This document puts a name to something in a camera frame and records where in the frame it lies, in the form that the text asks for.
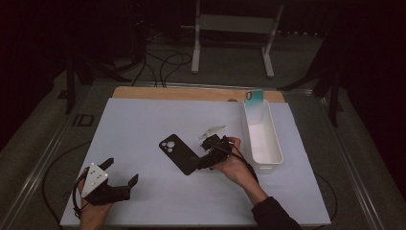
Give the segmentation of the light teal phone case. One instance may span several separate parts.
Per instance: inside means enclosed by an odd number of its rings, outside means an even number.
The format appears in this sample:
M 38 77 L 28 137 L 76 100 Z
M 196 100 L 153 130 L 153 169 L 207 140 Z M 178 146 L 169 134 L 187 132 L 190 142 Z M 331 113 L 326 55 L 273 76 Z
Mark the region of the light teal phone case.
M 263 106 L 263 91 L 249 90 L 245 93 L 244 109 L 249 125 L 257 124 L 261 121 Z

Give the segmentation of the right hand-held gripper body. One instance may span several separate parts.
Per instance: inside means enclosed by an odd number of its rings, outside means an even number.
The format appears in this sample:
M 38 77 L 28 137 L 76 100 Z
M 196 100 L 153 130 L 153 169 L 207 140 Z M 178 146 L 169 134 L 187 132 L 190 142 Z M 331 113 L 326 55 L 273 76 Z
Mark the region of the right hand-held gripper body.
M 226 126 L 210 127 L 203 134 L 199 136 L 202 140 L 200 147 L 206 152 L 202 157 L 206 159 L 207 168 L 225 161 L 232 153 L 232 145 L 228 143 L 227 136 L 219 137 L 218 132 L 226 129 Z

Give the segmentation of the person's left hand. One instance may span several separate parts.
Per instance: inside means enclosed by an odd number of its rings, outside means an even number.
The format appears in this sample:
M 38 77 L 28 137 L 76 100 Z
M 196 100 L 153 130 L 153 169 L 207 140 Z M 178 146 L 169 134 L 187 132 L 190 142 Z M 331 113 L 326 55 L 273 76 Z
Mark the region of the person's left hand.
M 84 198 L 80 201 L 80 230 L 101 230 L 113 203 L 92 205 Z

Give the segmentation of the white plastic storage box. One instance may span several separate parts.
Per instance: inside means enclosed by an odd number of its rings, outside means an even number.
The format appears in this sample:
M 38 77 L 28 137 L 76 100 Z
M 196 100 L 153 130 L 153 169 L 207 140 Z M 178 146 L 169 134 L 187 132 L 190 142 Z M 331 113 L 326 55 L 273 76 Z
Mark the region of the white plastic storage box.
M 282 162 L 283 155 L 269 102 L 246 100 L 246 157 L 256 173 L 271 173 Z

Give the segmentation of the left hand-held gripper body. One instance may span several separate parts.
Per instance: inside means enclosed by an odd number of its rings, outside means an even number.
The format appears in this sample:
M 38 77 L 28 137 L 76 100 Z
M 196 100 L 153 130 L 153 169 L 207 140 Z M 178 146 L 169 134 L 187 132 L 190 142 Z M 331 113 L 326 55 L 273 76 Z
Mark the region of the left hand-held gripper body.
M 92 205 L 104 205 L 124 200 L 130 200 L 131 190 L 124 186 L 113 187 L 108 184 L 109 174 L 99 165 L 92 163 L 84 175 L 84 185 L 80 197 Z

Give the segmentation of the black tripod stand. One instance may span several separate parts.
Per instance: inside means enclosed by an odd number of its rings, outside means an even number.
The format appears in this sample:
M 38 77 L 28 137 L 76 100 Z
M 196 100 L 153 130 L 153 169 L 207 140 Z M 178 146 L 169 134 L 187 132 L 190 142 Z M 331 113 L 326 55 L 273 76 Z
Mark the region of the black tripod stand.
M 328 104 L 328 117 L 331 123 L 338 127 L 337 110 L 340 73 L 335 67 L 324 67 L 319 70 L 309 71 L 303 78 L 296 80 L 288 85 L 278 87 L 279 91 L 291 91 L 299 86 L 317 80 L 316 85 L 311 90 L 311 94 L 316 98 L 323 98 L 327 92 L 330 92 Z
M 134 66 L 134 63 L 130 63 L 120 67 L 108 68 L 78 50 L 67 50 L 66 89 L 61 94 L 62 98 L 67 100 L 65 113 L 70 114 L 75 106 L 77 100 L 76 80 L 79 80 L 82 84 L 90 85 L 95 79 L 92 72 L 97 71 L 114 81 L 130 82 L 129 79 L 122 77 L 121 73 L 130 70 Z

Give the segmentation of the white table mat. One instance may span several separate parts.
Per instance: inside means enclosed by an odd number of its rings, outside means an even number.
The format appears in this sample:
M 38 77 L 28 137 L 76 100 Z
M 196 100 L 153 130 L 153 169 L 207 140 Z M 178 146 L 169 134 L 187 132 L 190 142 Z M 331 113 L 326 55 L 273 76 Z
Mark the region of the white table mat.
M 330 218 L 291 110 L 286 103 L 268 103 L 266 114 L 276 138 L 271 146 L 283 160 L 259 172 L 259 184 L 304 226 L 328 224 Z M 113 186 L 137 176 L 131 198 L 116 203 L 106 222 L 125 227 L 242 227 L 255 221 L 246 194 L 221 172 L 183 174 L 160 150 L 172 134 L 196 154 L 203 154 L 201 135 L 222 126 L 227 136 L 243 138 L 244 106 L 231 102 L 111 99 L 83 164 L 108 158 Z

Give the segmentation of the black phone case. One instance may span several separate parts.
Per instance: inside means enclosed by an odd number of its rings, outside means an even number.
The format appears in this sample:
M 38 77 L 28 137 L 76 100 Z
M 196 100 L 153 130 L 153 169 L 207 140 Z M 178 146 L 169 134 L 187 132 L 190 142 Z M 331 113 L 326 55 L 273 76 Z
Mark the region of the black phone case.
M 190 175 L 196 170 L 192 162 L 196 154 L 176 134 L 161 141 L 159 148 L 183 174 Z

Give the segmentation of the person's right hand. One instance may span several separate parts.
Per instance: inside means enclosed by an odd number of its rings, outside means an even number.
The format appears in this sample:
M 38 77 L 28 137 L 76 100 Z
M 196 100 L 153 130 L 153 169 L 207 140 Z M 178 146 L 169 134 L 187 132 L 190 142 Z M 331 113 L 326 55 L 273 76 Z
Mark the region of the person's right hand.
M 228 137 L 227 141 L 232 145 L 233 154 L 225 161 L 215 164 L 214 169 L 221 171 L 228 179 L 243 189 L 255 185 L 257 183 L 256 179 L 252 176 L 247 165 L 242 161 L 242 156 L 239 152 L 240 140 L 236 137 Z

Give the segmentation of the grey metal stand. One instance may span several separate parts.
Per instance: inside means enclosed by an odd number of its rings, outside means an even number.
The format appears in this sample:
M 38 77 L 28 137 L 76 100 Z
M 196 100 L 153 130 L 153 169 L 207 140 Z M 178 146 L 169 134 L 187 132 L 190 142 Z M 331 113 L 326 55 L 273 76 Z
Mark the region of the grey metal stand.
M 267 43 L 261 48 L 261 55 L 264 63 L 266 76 L 269 79 L 275 77 L 270 51 L 276 37 L 284 5 L 278 5 L 275 15 L 272 18 L 233 16 L 223 14 L 201 13 L 201 0 L 195 1 L 194 20 L 194 47 L 192 52 L 192 72 L 199 72 L 200 63 L 200 32 L 217 31 L 268 35 Z

